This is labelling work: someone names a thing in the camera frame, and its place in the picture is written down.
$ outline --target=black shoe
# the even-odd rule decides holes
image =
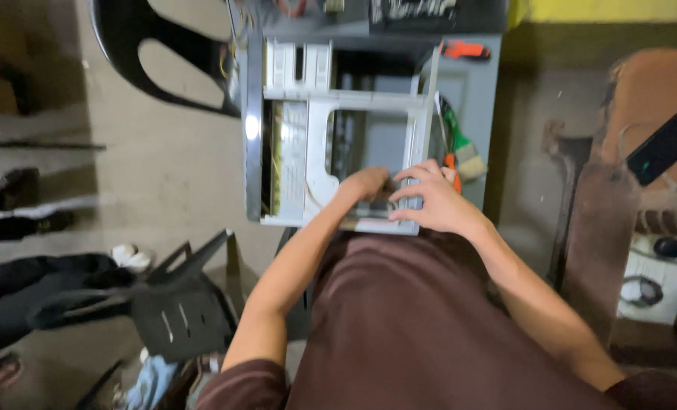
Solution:
[[[55,211],[52,214],[38,219],[38,234],[60,232],[76,222],[76,216],[71,211]]]
[[[0,179],[0,192],[5,194],[5,210],[38,203],[37,168],[13,169]]]

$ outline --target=desk surface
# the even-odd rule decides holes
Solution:
[[[239,13],[234,2],[228,2],[236,26],[240,27]],[[261,11],[253,10],[256,29],[261,30],[264,36],[305,35],[316,33],[336,36],[369,36],[368,20],[363,20],[361,8],[347,10],[346,22],[328,23],[325,18],[289,19],[282,15],[263,16]],[[446,36],[446,38],[461,39],[466,42],[477,42],[491,49],[489,61],[454,61],[442,59],[438,72],[438,90],[443,93],[452,107],[456,110],[457,119],[464,135],[471,139],[478,148],[478,153],[487,163],[490,149],[490,135],[493,121],[493,106],[495,103],[495,88],[498,79],[498,63],[500,57],[501,33],[494,34],[463,34],[460,36]],[[247,64],[244,52],[238,54],[238,63]],[[247,95],[247,70],[239,71],[241,95]],[[242,98],[242,111],[245,112],[245,98]],[[463,195],[473,202],[479,209],[483,209],[485,196],[485,177],[467,183],[463,186]]]

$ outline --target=yellow wall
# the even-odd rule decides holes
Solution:
[[[510,0],[509,25],[677,23],[677,0]]]

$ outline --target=black plastic chair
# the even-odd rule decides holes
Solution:
[[[236,320],[222,290],[202,269],[230,236],[223,230],[194,254],[186,242],[132,287],[58,294],[35,306],[28,322],[33,329],[49,330],[126,315],[149,354],[168,363],[224,353]],[[182,254],[185,260],[170,271]]]
[[[209,39],[161,17],[148,0],[91,0],[91,18],[101,50],[113,68],[134,87],[170,104],[240,117],[240,108],[235,103],[239,92],[236,73],[230,79],[222,75],[222,70],[234,72],[227,42]],[[224,92],[222,107],[176,96],[151,81],[139,60],[139,45],[147,39],[161,42],[210,76]],[[220,53],[225,56],[222,69]]]

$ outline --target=brown shirt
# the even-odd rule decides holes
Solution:
[[[600,393],[491,305],[464,239],[343,235],[316,274],[292,387],[252,360],[217,375],[197,410],[677,408],[677,382],[640,374]]]

